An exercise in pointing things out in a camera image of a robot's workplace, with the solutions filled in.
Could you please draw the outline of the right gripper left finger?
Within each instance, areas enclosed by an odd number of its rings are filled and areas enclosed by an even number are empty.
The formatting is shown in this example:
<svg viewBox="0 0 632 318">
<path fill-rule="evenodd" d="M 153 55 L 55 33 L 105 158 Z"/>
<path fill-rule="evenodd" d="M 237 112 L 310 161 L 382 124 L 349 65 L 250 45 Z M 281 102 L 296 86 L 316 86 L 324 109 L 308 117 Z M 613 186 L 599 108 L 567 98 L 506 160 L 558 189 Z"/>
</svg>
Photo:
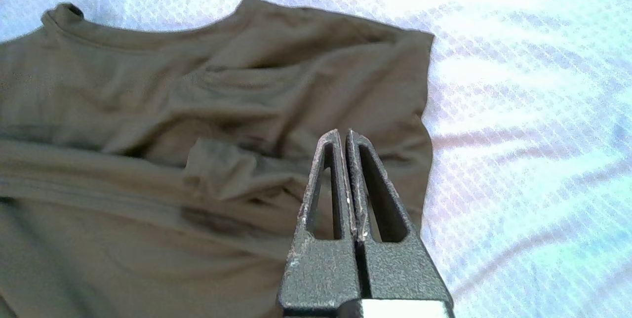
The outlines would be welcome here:
<svg viewBox="0 0 632 318">
<path fill-rule="evenodd" d="M 315 236 L 322 172 L 330 169 L 334 239 Z M 336 315 L 360 297 L 352 194 L 345 149 L 338 130 L 318 140 L 291 248 L 278 289 L 284 315 Z"/>
</svg>

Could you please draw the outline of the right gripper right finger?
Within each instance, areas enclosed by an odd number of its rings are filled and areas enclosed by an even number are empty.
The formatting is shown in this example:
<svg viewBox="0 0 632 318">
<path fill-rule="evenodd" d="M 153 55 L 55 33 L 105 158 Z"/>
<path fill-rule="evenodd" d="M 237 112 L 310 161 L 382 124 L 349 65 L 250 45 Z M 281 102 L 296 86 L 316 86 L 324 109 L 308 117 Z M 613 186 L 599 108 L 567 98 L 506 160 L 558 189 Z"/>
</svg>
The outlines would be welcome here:
<svg viewBox="0 0 632 318">
<path fill-rule="evenodd" d="M 346 163 L 354 203 L 364 318 L 452 318 L 444 280 L 366 136 L 350 130 Z"/>
</svg>

